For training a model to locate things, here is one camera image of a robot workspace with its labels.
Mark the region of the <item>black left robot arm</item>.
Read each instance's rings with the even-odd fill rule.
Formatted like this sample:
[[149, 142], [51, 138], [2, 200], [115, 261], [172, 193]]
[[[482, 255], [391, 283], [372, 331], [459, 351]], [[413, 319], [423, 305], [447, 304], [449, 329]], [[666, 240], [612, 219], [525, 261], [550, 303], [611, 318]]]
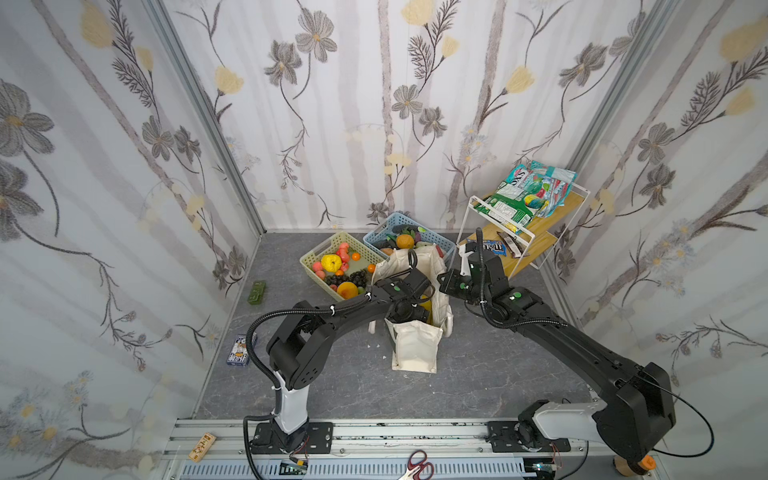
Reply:
[[[254, 366], [272, 384], [275, 407], [263, 418], [269, 427], [267, 440], [245, 436], [246, 452], [257, 446], [274, 445], [292, 453], [310, 438], [307, 401], [309, 385], [322, 373], [334, 342], [378, 319], [407, 323], [428, 318], [422, 295], [432, 292], [429, 278], [418, 270], [415, 252], [407, 254], [408, 267], [375, 281], [364, 294], [337, 304], [316, 307], [299, 302], [254, 320], [245, 334], [245, 348]], [[255, 348], [256, 329], [268, 320], [282, 323], [267, 343], [268, 361], [259, 360]]]

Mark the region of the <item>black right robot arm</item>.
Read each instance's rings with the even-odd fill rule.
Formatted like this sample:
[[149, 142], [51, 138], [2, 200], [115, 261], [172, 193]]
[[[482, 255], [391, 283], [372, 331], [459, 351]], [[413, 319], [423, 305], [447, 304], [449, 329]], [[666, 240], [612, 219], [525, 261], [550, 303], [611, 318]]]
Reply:
[[551, 441], [599, 442], [629, 463], [641, 463], [674, 427], [669, 374], [642, 366], [563, 320], [542, 298], [509, 283], [499, 256], [483, 240], [457, 251], [458, 269], [439, 275], [442, 293], [479, 307], [492, 327], [522, 335], [569, 367], [596, 393], [596, 403], [539, 400], [517, 417], [516, 439], [527, 449]]

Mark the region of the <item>floral canvas tote bag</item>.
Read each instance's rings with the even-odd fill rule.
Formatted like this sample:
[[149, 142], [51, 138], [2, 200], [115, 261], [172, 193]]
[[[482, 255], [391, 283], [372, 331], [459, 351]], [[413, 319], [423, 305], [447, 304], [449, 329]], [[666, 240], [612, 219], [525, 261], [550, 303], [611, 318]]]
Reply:
[[447, 272], [436, 246], [419, 247], [416, 255], [416, 270], [425, 275], [430, 288], [419, 295], [427, 311], [426, 321], [408, 320], [393, 322], [389, 318], [385, 325], [393, 344], [392, 369], [435, 374], [437, 372], [438, 346], [443, 337], [453, 332], [454, 315], [447, 294], [439, 292], [438, 276]]

